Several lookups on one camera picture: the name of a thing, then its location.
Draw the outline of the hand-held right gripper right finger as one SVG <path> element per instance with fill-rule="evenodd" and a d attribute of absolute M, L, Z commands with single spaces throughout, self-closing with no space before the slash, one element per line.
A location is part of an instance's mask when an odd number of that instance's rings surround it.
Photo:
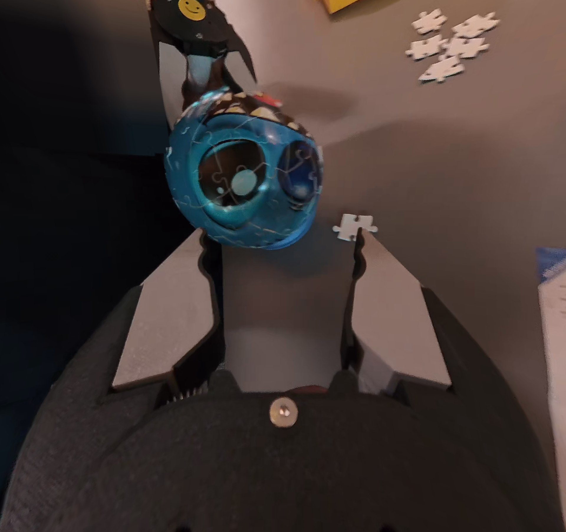
<path fill-rule="evenodd" d="M 442 391 L 451 386 L 421 283 L 364 229 L 354 246 L 342 367 L 363 394 L 394 394 L 402 381 Z"/>

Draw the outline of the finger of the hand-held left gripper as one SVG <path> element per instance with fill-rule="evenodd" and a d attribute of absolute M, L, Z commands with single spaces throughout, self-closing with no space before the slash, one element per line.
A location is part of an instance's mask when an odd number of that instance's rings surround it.
<path fill-rule="evenodd" d="M 232 92 L 243 92 L 243 58 L 240 52 L 225 52 L 217 61 L 223 84 Z"/>
<path fill-rule="evenodd" d="M 159 83 L 169 132 L 186 109 L 184 85 L 187 80 L 187 57 L 173 45 L 159 41 Z"/>

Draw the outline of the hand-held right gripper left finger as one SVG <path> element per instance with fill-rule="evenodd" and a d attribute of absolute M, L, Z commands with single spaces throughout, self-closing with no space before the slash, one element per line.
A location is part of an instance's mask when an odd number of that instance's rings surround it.
<path fill-rule="evenodd" d="M 140 286 L 112 388 L 155 382 L 172 392 L 201 387 L 225 345 L 214 275 L 218 244 L 194 231 Z"/>

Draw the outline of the blue cartoon puzzle ball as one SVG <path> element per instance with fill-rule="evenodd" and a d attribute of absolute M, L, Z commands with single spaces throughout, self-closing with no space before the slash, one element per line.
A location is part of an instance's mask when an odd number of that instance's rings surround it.
<path fill-rule="evenodd" d="M 262 94 L 209 91 L 185 109 L 169 140 L 173 201 L 219 244 L 249 248 L 256 227 L 296 229 L 316 215 L 322 148 Z"/>

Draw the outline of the white puzzle piece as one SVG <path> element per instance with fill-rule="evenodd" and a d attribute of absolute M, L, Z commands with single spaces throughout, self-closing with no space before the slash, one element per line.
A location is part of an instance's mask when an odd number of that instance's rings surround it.
<path fill-rule="evenodd" d="M 428 57 L 441 55 L 447 43 L 448 39 L 443 38 L 441 34 L 436 34 L 428 39 L 412 41 L 405 51 L 405 55 L 417 62 Z"/>
<path fill-rule="evenodd" d="M 439 8 L 436 8 L 431 12 L 421 12 L 418 19 L 411 23 L 411 26 L 418 34 L 426 35 L 439 31 L 446 20 L 447 17 L 443 15 Z"/>
<path fill-rule="evenodd" d="M 373 224 L 373 217 L 367 215 L 343 214 L 340 224 L 334 225 L 332 231 L 337 239 L 342 241 L 356 241 L 360 229 L 370 233 L 377 233 L 378 227 Z"/>
<path fill-rule="evenodd" d="M 490 12 L 486 15 L 475 14 L 452 27 L 452 32 L 454 37 L 457 38 L 474 39 L 494 29 L 499 23 L 500 20 L 495 18 L 495 12 Z"/>
<path fill-rule="evenodd" d="M 456 76 L 465 71 L 465 66 L 456 56 L 442 56 L 439 60 L 431 64 L 421 76 L 418 77 L 420 83 L 436 82 L 442 83 L 451 76 Z"/>
<path fill-rule="evenodd" d="M 442 47 L 445 58 L 473 59 L 488 50 L 490 45 L 485 42 L 485 38 L 452 37 L 446 40 Z"/>

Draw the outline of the white instruction leaflet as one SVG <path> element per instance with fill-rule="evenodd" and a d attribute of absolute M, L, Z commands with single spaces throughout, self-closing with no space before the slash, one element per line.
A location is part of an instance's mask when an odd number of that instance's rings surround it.
<path fill-rule="evenodd" d="M 565 249 L 538 247 L 536 258 L 548 407 L 555 444 L 555 464 L 562 517 L 565 519 Z"/>

